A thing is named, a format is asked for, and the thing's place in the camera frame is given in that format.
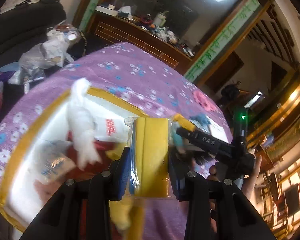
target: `wooden cabinet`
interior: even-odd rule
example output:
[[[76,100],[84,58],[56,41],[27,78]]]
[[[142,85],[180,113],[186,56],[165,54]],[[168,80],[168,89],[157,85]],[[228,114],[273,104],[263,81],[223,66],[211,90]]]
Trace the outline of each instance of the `wooden cabinet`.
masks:
[[[95,12],[89,32],[94,32],[108,45],[119,42],[132,43],[181,74],[187,71],[192,62],[187,55],[171,44],[119,17]]]

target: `wooden furniture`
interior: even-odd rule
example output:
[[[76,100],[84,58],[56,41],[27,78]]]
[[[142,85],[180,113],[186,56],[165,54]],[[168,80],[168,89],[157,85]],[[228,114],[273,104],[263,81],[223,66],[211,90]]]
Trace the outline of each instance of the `wooden furniture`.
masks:
[[[271,173],[271,175],[267,177],[266,184],[261,188],[262,202],[271,196],[274,201],[278,201],[281,196],[281,190],[279,189],[278,180],[275,173]]]
[[[108,45],[132,43],[178,72],[185,72],[192,61],[183,52],[141,27],[105,13],[95,12],[88,32],[101,37]]]

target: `yellow sponge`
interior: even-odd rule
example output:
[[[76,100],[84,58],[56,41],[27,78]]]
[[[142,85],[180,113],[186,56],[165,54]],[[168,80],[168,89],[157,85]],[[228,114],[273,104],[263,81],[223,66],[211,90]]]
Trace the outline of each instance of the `yellow sponge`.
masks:
[[[135,160],[141,197],[167,197],[168,126],[166,118],[138,117]]]

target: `metal screw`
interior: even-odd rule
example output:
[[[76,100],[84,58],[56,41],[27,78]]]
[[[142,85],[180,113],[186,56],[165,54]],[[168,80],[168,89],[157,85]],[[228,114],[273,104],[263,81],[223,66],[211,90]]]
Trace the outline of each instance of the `metal screw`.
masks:
[[[106,171],[101,172],[101,175],[102,175],[102,177],[109,177],[111,175],[111,172],[106,170]]]
[[[71,186],[71,185],[73,185],[74,184],[74,179],[68,179],[67,181],[66,181],[66,185],[67,186]]]
[[[232,180],[231,179],[225,179],[223,181],[224,184],[226,184],[227,186],[231,186],[232,185]]]
[[[197,176],[197,173],[195,171],[188,171],[187,175],[191,178],[194,178],[195,176]]]

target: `green painted trim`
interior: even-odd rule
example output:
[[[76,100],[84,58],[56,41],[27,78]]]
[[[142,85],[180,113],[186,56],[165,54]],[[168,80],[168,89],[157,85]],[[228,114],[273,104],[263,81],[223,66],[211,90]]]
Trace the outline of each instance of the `green painted trim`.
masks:
[[[90,0],[88,6],[86,8],[86,11],[84,12],[84,15],[82,17],[80,26],[79,26],[79,29],[81,31],[83,31],[83,32],[85,31],[85,29],[90,21],[90,18],[93,15],[93,12],[95,11],[95,9],[98,5],[98,2],[99,2],[99,0]]]
[[[193,82],[202,71],[212,62],[221,50],[231,41],[247,20],[257,10],[258,0],[248,0],[242,9],[234,16],[231,22],[221,31],[217,38],[207,47],[197,61],[192,64],[184,77]]]

